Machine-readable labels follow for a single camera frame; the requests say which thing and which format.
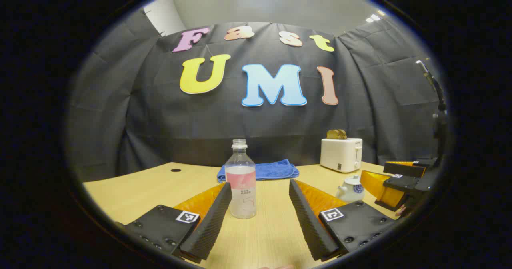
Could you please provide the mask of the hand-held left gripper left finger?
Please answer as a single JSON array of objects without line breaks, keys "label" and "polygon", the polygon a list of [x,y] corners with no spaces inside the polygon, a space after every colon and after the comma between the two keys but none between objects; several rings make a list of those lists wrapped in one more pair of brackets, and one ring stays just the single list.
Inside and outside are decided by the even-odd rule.
[{"label": "hand-held left gripper left finger", "polygon": [[164,255],[200,263],[216,243],[231,201],[230,183],[224,182],[174,207],[156,205],[134,221],[116,225]]}]

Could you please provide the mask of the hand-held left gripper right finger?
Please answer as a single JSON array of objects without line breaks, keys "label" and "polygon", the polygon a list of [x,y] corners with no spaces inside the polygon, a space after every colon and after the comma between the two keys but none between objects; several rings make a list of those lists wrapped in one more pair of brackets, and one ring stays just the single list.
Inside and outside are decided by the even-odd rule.
[{"label": "hand-held left gripper right finger", "polygon": [[345,203],[296,179],[290,180],[289,197],[314,260],[366,247],[396,222],[363,201]]}]

